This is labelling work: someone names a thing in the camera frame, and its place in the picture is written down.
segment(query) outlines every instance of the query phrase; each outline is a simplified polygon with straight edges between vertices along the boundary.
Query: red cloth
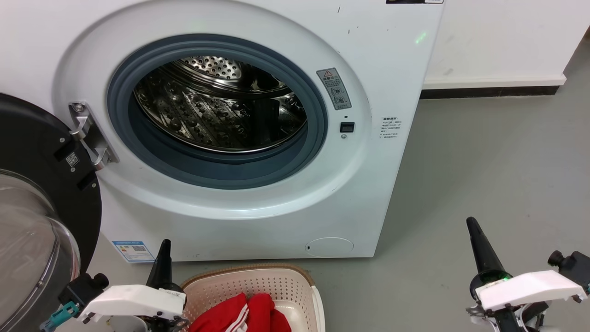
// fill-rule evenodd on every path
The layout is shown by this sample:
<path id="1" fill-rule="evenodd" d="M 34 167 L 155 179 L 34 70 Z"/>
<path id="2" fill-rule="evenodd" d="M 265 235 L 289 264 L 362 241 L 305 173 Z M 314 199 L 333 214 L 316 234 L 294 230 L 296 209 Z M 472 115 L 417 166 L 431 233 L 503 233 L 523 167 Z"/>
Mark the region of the red cloth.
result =
<path id="1" fill-rule="evenodd" d="M 268 294 L 257 294 L 248 300 L 244 293 L 223 301 L 207 310 L 189 327 L 189 332 L 226 332 L 235 327 L 245 327 L 247 332 L 291 332 L 289 322 L 274 308 Z M 244 313 L 246 325 L 242 325 Z"/>
<path id="2" fill-rule="evenodd" d="M 244 293 L 229 298 L 207 310 L 188 328 L 189 332 L 222 332 L 236 322 L 242 309 L 246 306 Z"/>

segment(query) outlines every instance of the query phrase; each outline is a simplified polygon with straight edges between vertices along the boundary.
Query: green light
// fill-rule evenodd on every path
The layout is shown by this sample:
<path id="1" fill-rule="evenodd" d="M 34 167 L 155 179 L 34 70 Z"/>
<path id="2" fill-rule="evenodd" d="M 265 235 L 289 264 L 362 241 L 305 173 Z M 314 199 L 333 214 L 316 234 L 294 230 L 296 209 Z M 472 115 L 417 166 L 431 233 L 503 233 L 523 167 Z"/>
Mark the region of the green light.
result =
<path id="1" fill-rule="evenodd" d="M 420 37 L 418 37 L 418 39 L 416 39 L 416 44 L 419 44 L 424 39 L 424 37 L 426 37 L 426 33 L 422 32 Z"/>

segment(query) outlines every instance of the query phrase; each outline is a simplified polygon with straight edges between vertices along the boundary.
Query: teal connector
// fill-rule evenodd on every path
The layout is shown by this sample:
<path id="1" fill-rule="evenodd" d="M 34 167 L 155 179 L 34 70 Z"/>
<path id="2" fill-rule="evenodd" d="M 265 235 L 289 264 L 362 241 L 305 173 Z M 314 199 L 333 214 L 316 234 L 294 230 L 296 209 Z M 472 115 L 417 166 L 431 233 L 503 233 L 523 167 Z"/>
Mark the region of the teal connector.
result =
<path id="1" fill-rule="evenodd" d="M 79 312 L 80 309 L 76 307 L 76 304 L 70 301 L 61 307 L 61 309 L 51 314 L 51 317 L 39 326 L 39 331 L 54 332 L 58 326 L 62 325 L 68 319 L 74 317 Z"/>

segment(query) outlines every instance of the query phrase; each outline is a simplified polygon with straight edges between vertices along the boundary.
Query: black knob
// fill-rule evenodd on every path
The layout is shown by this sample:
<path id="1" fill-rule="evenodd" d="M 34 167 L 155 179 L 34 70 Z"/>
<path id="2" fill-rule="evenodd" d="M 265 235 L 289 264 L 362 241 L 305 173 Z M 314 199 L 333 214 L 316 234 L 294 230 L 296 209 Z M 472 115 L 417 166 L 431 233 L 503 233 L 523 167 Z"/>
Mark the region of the black knob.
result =
<path id="1" fill-rule="evenodd" d="M 561 254 L 560 251 L 556 250 L 554 251 L 551 256 L 549 257 L 549 259 L 547 260 L 547 264 L 551 265 L 551 266 L 558 266 L 561 267 L 561 264 L 563 263 L 563 260 L 565 258 L 563 257 L 563 255 Z"/>
<path id="2" fill-rule="evenodd" d="M 97 286 L 99 286 L 102 289 L 105 289 L 109 286 L 109 279 L 102 273 L 95 275 L 92 280 Z"/>

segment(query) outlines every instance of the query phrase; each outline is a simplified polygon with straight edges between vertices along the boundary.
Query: gray rubber seal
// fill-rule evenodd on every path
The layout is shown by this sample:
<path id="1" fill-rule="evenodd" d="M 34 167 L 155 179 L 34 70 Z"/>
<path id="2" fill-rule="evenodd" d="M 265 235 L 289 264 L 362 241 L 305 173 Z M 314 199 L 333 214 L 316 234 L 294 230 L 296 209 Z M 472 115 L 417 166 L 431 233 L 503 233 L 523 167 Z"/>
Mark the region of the gray rubber seal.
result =
<path id="1" fill-rule="evenodd" d="M 240 155 L 203 151 L 158 130 L 133 98 L 133 88 L 163 64 L 207 55 L 247 62 L 285 82 L 306 111 L 305 127 L 277 148 Z M 211 188 L 254 188 L 287 178 L 315 157 L 327 132 L 325 103 L 301 69 L 269 48 L 223 35 L 180 35 L 137 50 L 113 75 L 107 91 L 107 107 L 115 131 L 143 162 L 177 180 Z"/>

